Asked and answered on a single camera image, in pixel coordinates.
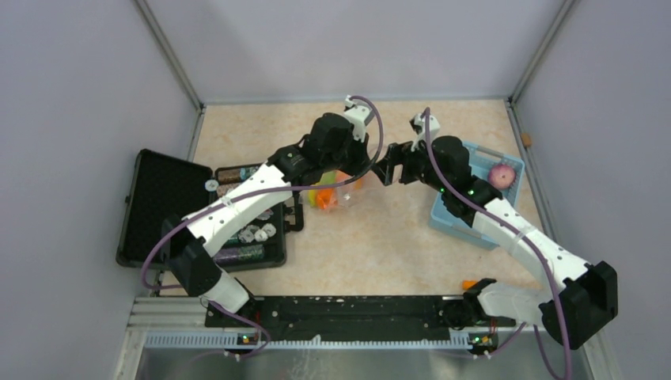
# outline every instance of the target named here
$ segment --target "black case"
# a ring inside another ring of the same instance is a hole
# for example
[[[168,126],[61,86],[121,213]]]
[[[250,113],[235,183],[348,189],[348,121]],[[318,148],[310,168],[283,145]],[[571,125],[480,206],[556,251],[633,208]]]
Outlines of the black case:
[[[171,214],[180,217],[200,210],[217,199],[217,192],[205,189],[205,182],[217,179],[220,171],[257,167],[260,164],[220,168],[213,176],[212,169],[160,154],[152,150],[141,150],[135,160],[135,173],[130,195],[126,197],[126,217],[116,262],[124,267],[138,268],[150,250],[161,238],[161,224]],[[273,214],[267,221],[254,220],[249,224],[262,226],[272,223],[277,233],[263,243],[229,241],[222,248],[240,248],[262,245],[264,256],[259,260],[223,265],[227,272],[278,267],[286,262],[286,238],[290,231],[303,228],[303,206],[300,196],[271,208]],[[150,268],[168,270],[157,255]]]

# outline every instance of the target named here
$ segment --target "robotic arm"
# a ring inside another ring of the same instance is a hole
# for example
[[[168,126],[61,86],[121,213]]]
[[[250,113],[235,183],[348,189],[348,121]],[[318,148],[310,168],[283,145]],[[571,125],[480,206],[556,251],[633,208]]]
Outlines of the robotic arm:
[[[385,157],[373,165],[366,153],[366,126],[373,113],[349,97],[345,105],[342,115],[324,114],[301,141],[277,150],[253,176],[209,206],[225,203],[227,207],[194,221],[161,251],[166,264],[190,296],[203,297],[219,303],[230,312],[237,312],[252,301],[249,293],[212,260],[233,234],[263,211],[288,200],[292,191],[318,182],[327,171],[338,169],[354,176],[372,166],[382,183],[390,185],[394,169],[402,165],[401,184],[420,181],[442,193],[443,203],[451,214],[493,238],[543,285],[538,291],[483,279],[467,290],[463,299],[453,301],[454,313],[466,316],[460,324],[472,325],[487,316],[508,317],[543,325],[555,340],[562,342],[548,278],[536,254],[522,241],[524,237],[540,249],[552,270],[552,280],[559,287],[572,349],[582,346],[617,315],[615,270],[603,261],[593,266],[569,253],[522,218],[497,189],[472,175],[468,150],[453,136],[431,139],[431,149],[442,174],[461,195],[506,220],[520,233],[514,234],[445,191],[430,163],[424,142],[426,133],[433,138],[440,128],[433,116],[430,116],[430,130],[427,131],[424,116],[416,115],[411,120],[417,134],[415,140],[389,145]],[[268,188],[286,188],[286,191],[259,194],[236,203],[230,201],[236,196]],[[176,216],[166,219],[164,233],[180,222]]]

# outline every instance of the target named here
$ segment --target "beige table surface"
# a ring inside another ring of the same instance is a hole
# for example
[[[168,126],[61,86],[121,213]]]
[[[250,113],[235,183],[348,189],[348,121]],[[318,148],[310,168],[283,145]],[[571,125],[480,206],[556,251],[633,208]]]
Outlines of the beige table surface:
[[[377,102],[385,145],[413,139],[408,121],[427,105],[441,123],[440,135],[519,156],[503,101]],[[317,117],[342,109],[341,103],[207,107],[194,161],[213,169],[263,162],[309,133]],[[374,149],[375,122],[368,132]],[[436,193],[428,186],[417,182],[383,188],[366,179],[369,190],[354,207],[324,212],[305,201],[305,229],[286,236],[285,265],[233,275],[255,295],[448,295],[462,292],[462,280],[483,277],[537,286],[502,249],[480,249],[429,228]],[[526,177],[517,209],[540,227]],[[163,284],[173,283],[178,282],[166,273]]]

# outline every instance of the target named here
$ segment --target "wooden block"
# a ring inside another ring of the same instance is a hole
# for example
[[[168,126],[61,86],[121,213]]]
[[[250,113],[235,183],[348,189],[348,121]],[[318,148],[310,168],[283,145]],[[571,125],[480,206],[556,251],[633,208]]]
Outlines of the wooden block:
[[[522,132],[520,137],[522,139],[522,146],[524,148],[529,148],[531,146],[531,136],[526,132]]]

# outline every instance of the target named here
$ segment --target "red onion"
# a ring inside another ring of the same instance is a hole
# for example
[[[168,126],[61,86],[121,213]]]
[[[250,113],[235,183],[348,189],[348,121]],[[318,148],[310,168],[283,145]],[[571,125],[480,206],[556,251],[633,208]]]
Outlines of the red onion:
[[[509,188],[515,182],[515,169],[506,164],[497,164],[489,171],[487,180],[489,183],[499,190]]]

